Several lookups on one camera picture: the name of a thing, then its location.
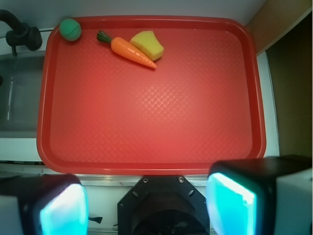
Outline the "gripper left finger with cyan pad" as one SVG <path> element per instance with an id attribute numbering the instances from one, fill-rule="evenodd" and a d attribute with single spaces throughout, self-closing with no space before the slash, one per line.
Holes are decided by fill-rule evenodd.
<path id="1" fill-rule="evenodd" d="M 2 235 L 86 235 L 86 189 L 71 174 L 0 179 Z"/>

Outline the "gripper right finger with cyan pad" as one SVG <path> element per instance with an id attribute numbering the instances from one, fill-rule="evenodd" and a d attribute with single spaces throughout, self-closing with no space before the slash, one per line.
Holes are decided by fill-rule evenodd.
<path id="1" fill-rule="evenodd" d="M 224 160 L 206 183 L 211 227 L 219 235 L 310 235 L 313 163 L 303 156 Z"/>

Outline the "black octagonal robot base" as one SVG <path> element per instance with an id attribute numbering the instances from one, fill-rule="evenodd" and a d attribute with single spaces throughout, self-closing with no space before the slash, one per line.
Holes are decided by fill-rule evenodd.
<path id="1" fill-rule="evenodd" d="M 144 176 L 117 203 L 120 235 L 208 235 L 206 199 L 183 176 Z"/>

